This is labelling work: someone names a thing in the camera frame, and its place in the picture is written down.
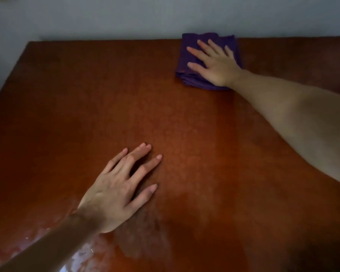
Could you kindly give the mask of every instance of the wall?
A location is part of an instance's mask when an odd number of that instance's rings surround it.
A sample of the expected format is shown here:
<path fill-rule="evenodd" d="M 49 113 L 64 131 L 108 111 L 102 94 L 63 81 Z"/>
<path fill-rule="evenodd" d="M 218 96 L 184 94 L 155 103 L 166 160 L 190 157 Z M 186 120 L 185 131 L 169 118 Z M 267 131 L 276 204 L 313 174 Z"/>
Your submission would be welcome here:
<path fill-rule="evenodd" d="M 338 36 L 340 0 L 0 1 L 0 88 L 28 41 L 237 36 Z"/>

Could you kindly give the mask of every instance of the forearm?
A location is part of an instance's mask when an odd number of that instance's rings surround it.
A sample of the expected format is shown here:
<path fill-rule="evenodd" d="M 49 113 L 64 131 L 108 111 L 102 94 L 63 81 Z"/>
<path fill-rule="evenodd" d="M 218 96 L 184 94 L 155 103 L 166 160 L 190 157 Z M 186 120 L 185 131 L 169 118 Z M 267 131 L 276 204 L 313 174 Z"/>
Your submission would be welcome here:
<path fill-rule="evenodd" d="M 59 271 L 67 259 L 98 233 L 95 222 L 74 214 L 3 266 L 6 271 Z"/>
<path fill-rule="evenodd" d="M 306 161 L 340 181 L 340 95 L 246 71 L 231 88 Z"/>

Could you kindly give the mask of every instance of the purple cloth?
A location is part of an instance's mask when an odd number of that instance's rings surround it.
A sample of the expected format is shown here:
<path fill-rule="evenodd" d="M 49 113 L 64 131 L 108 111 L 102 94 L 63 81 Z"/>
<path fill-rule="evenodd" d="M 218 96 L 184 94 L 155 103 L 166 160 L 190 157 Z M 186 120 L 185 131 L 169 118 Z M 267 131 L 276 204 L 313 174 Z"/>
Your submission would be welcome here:
<path fill-rule="evenodd" d="M 206 44 L 208 43 L 208 40 L 211 39 L 214 43 L 222 47 L 222 49 L 224 49 L 224 47 L 227 45 L 233 51 L 234 59 L 236 60 L 237 64 L 242 67 L 237 39 L 234 35 L 219 37 L 218 34 L 213 32 L 204 34 L 184 33 L 180 49 L 179 64 L 175 73 L 176 77 L 179 77 L 185 85 L 206 90 L 228 90 L 229 88 L 227 87 L 218 87 L 213 85 L 187 66 L 188 62 L 193 62 L 198 63 L 206 68 L 203 61 L 199 60 L 186 50 L 186 47 L 192 47 L 194 49 L 201 50 L 197 43 L 198 39 Z"/>

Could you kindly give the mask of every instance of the fingernail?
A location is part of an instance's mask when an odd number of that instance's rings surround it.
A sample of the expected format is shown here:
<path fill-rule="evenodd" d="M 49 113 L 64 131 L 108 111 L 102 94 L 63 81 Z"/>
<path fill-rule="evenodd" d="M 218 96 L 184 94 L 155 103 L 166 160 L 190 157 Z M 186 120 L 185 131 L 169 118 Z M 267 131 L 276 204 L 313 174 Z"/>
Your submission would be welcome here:
<path fill-rule="evenodd" d="M 157 189 L 157 184 L 154 184 L 150 187 L 150 192 L 154 193 L 156 191 L 156 189 Z"/>

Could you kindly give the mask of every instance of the wet surface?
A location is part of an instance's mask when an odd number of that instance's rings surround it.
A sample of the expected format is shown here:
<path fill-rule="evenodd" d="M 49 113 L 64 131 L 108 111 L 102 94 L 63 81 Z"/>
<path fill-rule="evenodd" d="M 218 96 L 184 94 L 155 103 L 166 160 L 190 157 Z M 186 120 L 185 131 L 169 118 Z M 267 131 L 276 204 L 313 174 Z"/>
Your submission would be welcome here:
<path fill-rule="evenodd" d="M 340 38 L 240 39 L 246 68 L 340 93 Z M 0 264 L 153 144 L 151 201 L 61 271 L 340 270 L 340 183 L 234 92 L 174 77 L 180 41 L 30 43 L 0 92 Z"/>

